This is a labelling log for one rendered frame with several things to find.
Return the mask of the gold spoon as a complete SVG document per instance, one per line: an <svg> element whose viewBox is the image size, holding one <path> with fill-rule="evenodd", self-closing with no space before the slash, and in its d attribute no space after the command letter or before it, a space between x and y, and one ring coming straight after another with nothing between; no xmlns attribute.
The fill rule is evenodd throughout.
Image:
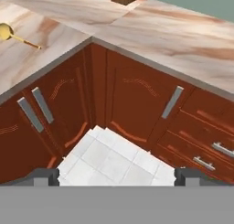
<svg viewBox="0 0 234 224"><path fill-rule="evenodd" d="M34 48L38 48L38 49L41 49L41 46L39 45L35 45L21 37L18 37L14 34L14 31L12 29L12 27L10 27L8 24L6 23L0 23L0 38L3 39L3 40L8 40L10 38L14 38L20 42L23 42L31 47L34 47Z"/></svg>

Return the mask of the red-brown cupboard door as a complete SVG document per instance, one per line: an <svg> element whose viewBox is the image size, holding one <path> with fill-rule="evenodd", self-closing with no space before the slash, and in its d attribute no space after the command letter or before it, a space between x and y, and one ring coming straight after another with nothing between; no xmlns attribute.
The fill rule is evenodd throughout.
<svg viewBox="0 0 234 224"><path fill-rule="evenodd" d="M163 119L162 113L177 86L184 90ZM146 151L156 145L193 89L193 85L160 70L107 52L107 126Z"/></svg>
<svg viewBox="0 0 234 224"><path fill-rule="evenodd" d="M0 184L61 162L45 127L39 133L17 103L22 97L19 93L0 105Z"/></svg>
<svg viewBox="0 0 234 224"><path fill-rule="evenodd" d="M83 71L84 51L81 50L25 88L29 103L62 155L67 155L90 129ZM53 123L48 123L31 92L36 87L53 115Z"/></svg>

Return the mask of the red-brown drawer front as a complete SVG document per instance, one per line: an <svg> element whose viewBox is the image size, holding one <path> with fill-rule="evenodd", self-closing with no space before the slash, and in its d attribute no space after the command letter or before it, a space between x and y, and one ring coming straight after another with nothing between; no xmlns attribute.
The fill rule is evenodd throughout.
<svg viewBox="0 0 234 224"><path fill-rule="evenodd" d="M234 134L234 102L195 88L182 110Z"/></svg>
<svg viewBox="0 0 234 224"><path fill-rule="evenodd" d="M207 176L234 186L234 167L201 149L189 149L188 144L179 145L178 147L173 147L170 144L167 146L157 144L153 147L151 153L174 168L195 168ZM201 156L203 161L212 163L216 170L210 171L196 163L193 161L195 156Z"/></svg>
<svg viewBox="0 0 234 224"><path fill-rule="evenodd" d="M201 149L234 167L234 158L224 155L212 147L213 143L221 143L233 151L234 136L211 124L199 121L198 118L185 112L180 112L169 124L158 143L162 146L170 144L173 147L188 144L189 149Z"/></svg>

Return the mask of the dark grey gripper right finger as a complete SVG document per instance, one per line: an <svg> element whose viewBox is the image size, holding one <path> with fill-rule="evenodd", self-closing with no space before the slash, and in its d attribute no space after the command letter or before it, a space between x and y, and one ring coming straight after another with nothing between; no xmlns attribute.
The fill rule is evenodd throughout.
<svg viewBox="0 0 234 224"><path fill-rule="evenodd" d="M228 184L222 180L205 175L195 168L176 168L174 186L180 187L222 187Z"/></svg>

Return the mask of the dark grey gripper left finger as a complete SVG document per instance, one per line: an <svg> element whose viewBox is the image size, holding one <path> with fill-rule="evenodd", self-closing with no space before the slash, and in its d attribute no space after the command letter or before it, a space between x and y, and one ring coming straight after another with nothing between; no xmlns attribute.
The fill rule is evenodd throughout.
<svg viewBox="0 0 234 224"><path fill-rule="evenodd" d="M6 183L18 187L58 187L59 170L57 168L37 168L27 176Z"/></svg>

